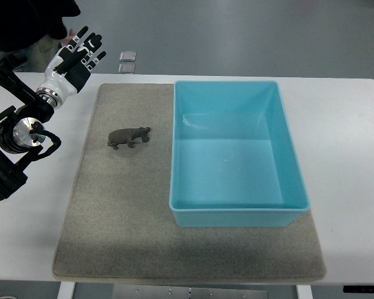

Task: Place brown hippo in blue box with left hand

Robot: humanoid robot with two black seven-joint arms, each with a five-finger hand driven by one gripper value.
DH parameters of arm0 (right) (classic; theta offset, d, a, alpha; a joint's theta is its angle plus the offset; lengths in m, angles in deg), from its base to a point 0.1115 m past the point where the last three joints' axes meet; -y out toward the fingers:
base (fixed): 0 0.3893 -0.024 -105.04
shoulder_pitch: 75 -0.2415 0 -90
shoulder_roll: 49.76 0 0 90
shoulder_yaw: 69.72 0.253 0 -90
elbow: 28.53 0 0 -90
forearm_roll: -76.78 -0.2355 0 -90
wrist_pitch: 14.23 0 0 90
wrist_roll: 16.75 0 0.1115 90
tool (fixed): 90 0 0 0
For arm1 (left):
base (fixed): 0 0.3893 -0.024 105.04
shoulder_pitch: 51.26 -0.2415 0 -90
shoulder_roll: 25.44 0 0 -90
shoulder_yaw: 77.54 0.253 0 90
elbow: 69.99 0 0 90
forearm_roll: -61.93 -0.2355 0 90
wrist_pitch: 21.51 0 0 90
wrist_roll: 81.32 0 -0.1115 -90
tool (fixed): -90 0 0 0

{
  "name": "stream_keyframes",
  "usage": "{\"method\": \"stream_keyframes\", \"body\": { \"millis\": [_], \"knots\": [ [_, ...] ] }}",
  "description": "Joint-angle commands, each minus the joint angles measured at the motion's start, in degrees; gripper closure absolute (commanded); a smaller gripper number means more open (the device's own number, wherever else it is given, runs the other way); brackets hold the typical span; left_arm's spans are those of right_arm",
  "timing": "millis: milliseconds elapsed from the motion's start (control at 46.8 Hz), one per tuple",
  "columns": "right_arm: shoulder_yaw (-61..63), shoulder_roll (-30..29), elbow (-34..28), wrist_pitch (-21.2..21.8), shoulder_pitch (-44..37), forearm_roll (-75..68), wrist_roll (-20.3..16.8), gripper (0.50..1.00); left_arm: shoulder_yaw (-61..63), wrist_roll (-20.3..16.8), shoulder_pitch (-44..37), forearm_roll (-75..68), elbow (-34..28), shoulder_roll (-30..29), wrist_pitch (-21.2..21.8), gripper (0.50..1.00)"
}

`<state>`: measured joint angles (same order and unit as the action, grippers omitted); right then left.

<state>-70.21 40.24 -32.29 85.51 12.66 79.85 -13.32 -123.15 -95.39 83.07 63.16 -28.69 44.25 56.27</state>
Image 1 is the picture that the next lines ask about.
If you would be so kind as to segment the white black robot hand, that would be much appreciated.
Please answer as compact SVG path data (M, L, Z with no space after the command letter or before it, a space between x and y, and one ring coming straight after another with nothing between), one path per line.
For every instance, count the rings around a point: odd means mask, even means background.
M100 49L102 36L88 30L88 26L83 27L61 47L44 72L45 81L36 93L54 109L83 89L93 69L106 56Z

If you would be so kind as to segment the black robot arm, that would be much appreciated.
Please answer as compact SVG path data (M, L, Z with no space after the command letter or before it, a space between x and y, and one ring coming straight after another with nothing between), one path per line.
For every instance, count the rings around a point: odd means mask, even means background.
M44 128L57 106L55 93L35 92L14 73L27 61L23 54L0 59L0 86L24 105L0 113L0 201L25 185L24 170L59 149L61 140Z

